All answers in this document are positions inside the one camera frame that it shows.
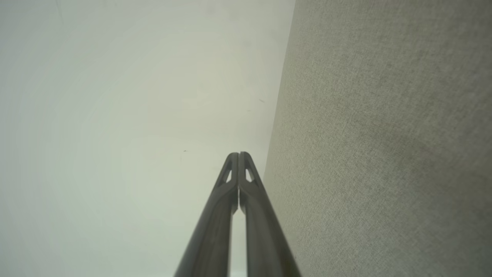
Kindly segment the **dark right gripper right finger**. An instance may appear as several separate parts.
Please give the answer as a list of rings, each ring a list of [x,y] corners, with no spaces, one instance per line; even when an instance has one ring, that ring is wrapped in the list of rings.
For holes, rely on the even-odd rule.
[[[246,217],[249,277],[300,277],[251,155],[239,154],[239,204]]]

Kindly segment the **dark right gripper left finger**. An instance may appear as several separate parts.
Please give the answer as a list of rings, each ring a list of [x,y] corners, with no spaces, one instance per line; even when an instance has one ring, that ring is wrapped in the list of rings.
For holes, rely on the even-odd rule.
[[[238,208],[238,158],[230,153],[207,200],[176,277],[228,277],[232,217]]]

